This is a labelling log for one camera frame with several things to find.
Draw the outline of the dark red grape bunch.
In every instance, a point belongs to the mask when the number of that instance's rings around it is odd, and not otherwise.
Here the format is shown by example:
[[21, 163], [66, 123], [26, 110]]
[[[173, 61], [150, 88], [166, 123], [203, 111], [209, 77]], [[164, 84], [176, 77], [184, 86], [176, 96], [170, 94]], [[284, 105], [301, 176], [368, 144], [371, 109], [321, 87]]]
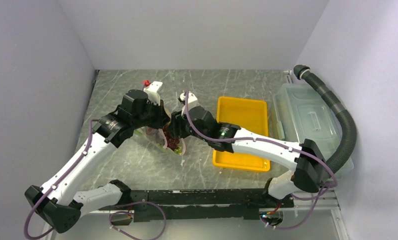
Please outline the dark red grape bunch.
[[175, 138], [173, 137], [168, 131], [167, 131], [167, 127], [164, 127], [163, 129], [163, 133], [164, 136], [166, 138], [166, 142], [167, 142], [167, 147], [169, 149], [171, 149], [173, 152], [178, 151], [179, 148], [179, 144], [180, 144], [180, 139], [179, 138]]

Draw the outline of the celery stalk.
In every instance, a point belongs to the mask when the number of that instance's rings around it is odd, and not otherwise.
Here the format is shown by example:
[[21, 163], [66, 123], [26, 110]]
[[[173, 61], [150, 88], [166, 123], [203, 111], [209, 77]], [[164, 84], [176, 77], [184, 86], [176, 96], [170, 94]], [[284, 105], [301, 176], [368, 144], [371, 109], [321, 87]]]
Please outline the celery stalk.
[[180, 144], [179, 144], [179, 150], [176, 152], [172, 151], [167, 147], [167, 140], [164, 135], [163, 130], [159, 129], [153, 129], [153, 128], [140, 128], [134, 131], [134, 133], [138, 136], [143, 137], [146, 139], [149, 143], [153, 144], [155, 147], [160, 149], [161, 151], [168, 152], [168, 153], [174, 153], [176, 155], [182, 156], [185, 154], [185, 142], [183, 139], [180, 139]]

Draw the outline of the clear zip top bag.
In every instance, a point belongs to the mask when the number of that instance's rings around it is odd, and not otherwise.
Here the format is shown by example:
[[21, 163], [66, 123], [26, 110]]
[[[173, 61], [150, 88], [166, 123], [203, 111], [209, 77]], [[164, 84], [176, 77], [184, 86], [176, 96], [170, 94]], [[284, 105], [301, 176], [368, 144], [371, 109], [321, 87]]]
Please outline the clear zip top bag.
[[165, 152], [172, 152], [176, 155], [183, 156], [186, 153], [186, 143], [183, 138], [173, 138], [168, 132], [167, 128], [171, 123], [171, 114], [164, 107], [152, 104], [152, 111], [160, 111], [160, 117], [163, 120], [163, 128], [155, 129], [152, 127], [141, 127], [134, 131], [138, 136], [142, 136], [150, 143]]

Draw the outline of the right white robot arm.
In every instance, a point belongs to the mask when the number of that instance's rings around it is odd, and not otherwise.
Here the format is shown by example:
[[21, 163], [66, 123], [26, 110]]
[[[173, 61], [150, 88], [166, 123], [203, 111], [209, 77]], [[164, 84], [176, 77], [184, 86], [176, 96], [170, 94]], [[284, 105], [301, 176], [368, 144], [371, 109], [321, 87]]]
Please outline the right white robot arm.
[[236, 124], [217, 122], [201, 106], [172, 112], [166, 129], [173, 138], [196, 137], [217, 152], [256, 156], [287, 168], [287, 172], [271, 178], [264, 188], [262, 200], [269, 208], [296, 191], [321, 190], [325, 161], [312, 140], [299, 143], [259, 135]]

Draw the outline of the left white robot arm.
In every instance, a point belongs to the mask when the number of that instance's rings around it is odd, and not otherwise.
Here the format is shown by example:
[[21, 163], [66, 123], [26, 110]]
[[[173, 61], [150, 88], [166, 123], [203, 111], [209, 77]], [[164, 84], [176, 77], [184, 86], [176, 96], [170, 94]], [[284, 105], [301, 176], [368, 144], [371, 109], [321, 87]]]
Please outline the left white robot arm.
[[79, 188], [137, 129], [158, 130], [169, 121], [158, 91], [150, 86], [129, 90], [114, 111], [92, 119], [88, 137], [75, 155], [48, 181], [25, 191], [32, 209], [24, 223], [24, 236], [38, 240], [52, 231], [64, 233], [81, 217], [103, 207], [126, 209], [132, 202], [132, 190], [120, 180], [89, 191]]

